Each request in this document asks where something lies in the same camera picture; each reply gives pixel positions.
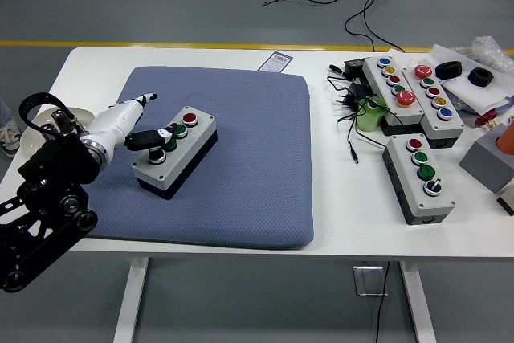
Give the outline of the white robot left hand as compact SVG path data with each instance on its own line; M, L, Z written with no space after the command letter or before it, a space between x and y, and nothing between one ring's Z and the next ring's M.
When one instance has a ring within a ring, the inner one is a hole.
M109 107L88 126L88 134L81 138L84 146L100 156L112 156L114 150L122 145L137 151L168 143L173 137L169 129L151 129L131 134L145 105L156 98L157 94L148 93Z

